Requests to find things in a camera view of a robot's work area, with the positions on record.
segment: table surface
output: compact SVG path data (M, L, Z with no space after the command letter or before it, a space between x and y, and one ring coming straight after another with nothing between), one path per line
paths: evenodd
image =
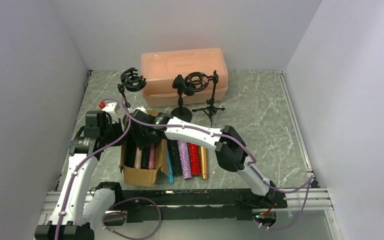
M98 104L105 98L121 99L117 84L122 70L93 71L77 117L74 134L85 124L87 111L99 109ZM230 125L236 129L257 159L256 166L280 188L294 188L304 183L308 177L306 161L294 127L288 100L283 85L275 70L229 70L228 91L224 99L215 103L225 107L213 117L213 128ZM147 107L141 92L128 92L126 97L133 108L145 106L147 109L170 113L174 106ZM206 104L185 105L190 110L205 107ZM202 111L193 113L193 124L210 126L209 118ZM104 181L118 181L125 190L166 190L166 189L232 189L248 188L239 175L218 166L214 152L208 152L208 180L194 177L184 180L175 177L169 184L167 177L158 172L152 187L123 183L120 173L120 147L105 150L93 173L90 188ZM62 188L68 168L66 161L59 189Z

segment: black round stand base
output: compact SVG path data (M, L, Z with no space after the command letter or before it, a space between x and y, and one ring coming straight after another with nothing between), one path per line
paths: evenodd
M182 107L182 109L180 109L180 107L176 107L175 109L173 109L173 111L171 111L170 114L188 123L192 120L191 110L187 109L184 106Z

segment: plastic bin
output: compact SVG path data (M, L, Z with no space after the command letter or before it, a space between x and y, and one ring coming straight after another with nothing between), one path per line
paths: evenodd
M143 53L141 56L140 74L146 78L146 86L142 96L149 107L174 106L178 104L177 89L172 83L177 75L184 78L192 72L202 72L208 76L217 70L218 83L214 99L220 101L228 90L228 69L220 48L191 49L180 51L163 51ZM187 104L205 103L211 98L213 82L193 96L183 95Z

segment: purple glitter roll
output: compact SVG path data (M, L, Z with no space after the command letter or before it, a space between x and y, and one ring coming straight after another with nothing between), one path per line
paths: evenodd
M181 171L183 172L183 179L191 179L191 162L189 161L189 147L185 141L178 141Z

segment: gray wall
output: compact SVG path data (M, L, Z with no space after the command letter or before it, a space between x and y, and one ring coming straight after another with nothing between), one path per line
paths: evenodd
M345 239L384 239L384 0L323 0L286 73Z
M86 66L220 47L228 68L285 69L322 0L53 0Z
M0 240L32 239L86 72L52 2L0 0Z

